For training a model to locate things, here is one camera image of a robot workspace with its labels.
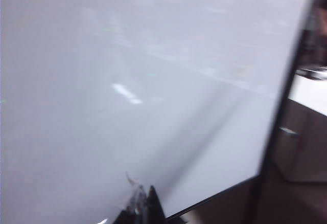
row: door handle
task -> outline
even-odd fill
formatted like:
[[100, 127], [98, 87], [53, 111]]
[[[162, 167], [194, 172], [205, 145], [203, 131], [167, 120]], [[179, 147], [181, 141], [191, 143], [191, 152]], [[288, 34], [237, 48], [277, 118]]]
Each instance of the door handle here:
[[285, 135], [290, 137], [298, 137], [298, 133], [294, 132], [293, 130], [285, 127], [279, 127], [280, 131], [282, 131]]

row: black trim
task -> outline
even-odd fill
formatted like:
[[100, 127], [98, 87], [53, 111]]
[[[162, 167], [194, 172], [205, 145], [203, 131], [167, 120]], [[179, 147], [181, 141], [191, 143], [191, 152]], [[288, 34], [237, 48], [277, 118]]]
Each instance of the black trim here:
[[235, 184], [235, 185], [233, 185], [233, 186], [231, 186], [231, 187], [229, 187], [229, 188], [227, 188], [227, 189], [225, 189], [225, 190], [223, 190], [221, 192], [216, 193], [215, 195], [212, 195], [211, 197], [206, 198], [205, 200], [202, 200], [202, 201], [200, 201], [200, 202], [198, 202], [198, 203], [196, 203], [196, 204], [194, 204], [194, 205], [192, 205], [192, 206], [190, 206], [190, 207], [188, 207], [188, 208], [186, 208], [186, 209], [184, 209], [182, 211], [177, 212], [176, 214], [173, 214], [173, 215], [167, 217], [167, 220], [171, 220], [171, 219], [173, 219], [175, 217], [179, 217], [180, 215], [185, 214], [186, 212], [188, 212], [188, 211], [190, 211], [190, 210], [192, 210], [192, 209], [194, 209], [194, 208], [196, 208], [196, 207], [198, 207], [198, 206], [200, 206], [200, 205], [202, 205], [202, 204], [204, 204], [204, 203], [206, 203], [206, 202], [208, 202], [208, 201], [210, 201], [210, 200], [212, 200], [212, 199], [214, 199], [214, 198], [216, 198], [216, 197], [218, 197], [220, 195], [228, 193], [229, 191], [235, 189], [236, 187], [238, 187], [240, 185], [249, 183], [251, 181], [254, 182], [256, 178], [257, 178], [257, 176], [253, 176], [253, 177], [250, 177], [250, 178], [248, 178], [248, 179], [246, 179], [246, 180], [244, 180], [242, 182], [239, 182], [239, 183], [237, 183], [237, 184]]
[[[310, 14], [311, 9], [314, 5], [314, 1], [315, 0], [310, 1], [310, 3], [309, 3], [310, 6], [307, 8], [306, 12], [303, 14], [303, 17], [307, 17]], [[208, 197], [205, 200], [200, 201], [182, 211], [179, 211], [176, 214], [169, 216], [167, 218], [167, 220], [171, 220], [175, 217], [179, 217], [180, 215], [185, 214], [186, 212], [210, 201], [211, 199], [233, 190], [235, 187], [237, 187], [239, 185], [245, 184], [249, 181], [253, 181], [252, 187], [250, 187], [250, 191], [248, 193], [248, 199], [247, 199], [247, 204], [245, 205], [245, 209], [244, 209], [244, 216], [243, 216], [242, 224], [254, 223], [254, 221], [256, 219], [256, 215], [257, 215], [257, 210], [259, 207], [260, 196], [263, 192], [265, 178], [267, 176], [268, 169], [271, 164], [270, 157], [272, 155], [272, 152], [273, 152], [275, 144], [276, 144], [275, 141], [276, 141], [277, 134], [278, 134], [278, 126], [279, 126], [282, 116], [285, 112], [288, 95], [291, 90], [292, 82], [293, 82], [293, 79], [295, 76], [295, 71], [296, 71], [296, 68], [299, 63], [299, 56], [301, 54], [301, 40], [303, 38], [303, 34], [305, 33], [303, 29], [305, 28], [306, 23], [307, 23], [306, 20], [302, 21], [302, 25], [300, 27], [300, 32], [298, 33], [298, 36], [297, 36], [296, 50], [294, 51], [293, 56], [292, 56], [289, 73], [285, 78], [284, 92], [282, 94], [281, 99], [279, 100], [278, 110], [277, 110], [276, 116], [274, 118], [273, 126], [270, 131], [270, 137], [269, 137], [267, 146], [264, 151], [264, 157], [263, 157], [262, 164], [261, 164], [261, 167], [259, 170], [259, 174], [255, 175], [251, 178], [248, 178], [247, 180], [244, 180], [232, 187], [229, 187], [211, 197]]]
[[254, 182], [248, 193], [248, 200], [245, 207], [242, 224], [254, 223], [257, 217], [259, 203], [260, 203], [260, 196], [262, 195], [263, 192], [265, 179], [267, 178], [268, 170], [271, 166], [271, 156], [274, 147], [276, 145], [276, 139], [278, 136], [278, 127], [285, 113], [288, 96], [295, 76], [295, 71], [299, 64], [299, 57], [301, 54], [301, 40], [302, 40], [302, 35], [304, 34], [303, 29], [305, 28], [305, 25], [307, 23], [306, 18], [308, 17], [308, 15], [310, 15], [313, 6], [314, 6], [314, 0], [310, 0], [308, 4], [308, 8], [306, 8], [306, 12], [302, 15], [302, 17], [305, 18], [302, 21], [302, 25], [300, 26], [300, 32], [298, 33], [297, 36], [297, 41], [295, 45], [296, 49], [292, 56], [290, 71], [286, 76], [284, 92], [282, 94], [282, 98], [279, 101], [279, 106], [278, 106], [279, 108], [277, 110], [277, 114], [273, 122], [272, 130], [270, 132], [268, 144], [264, 152], [264, 158], [262, 160], [262, 164], [259, 170], [259, 175], [256, 178], [256, 181]]

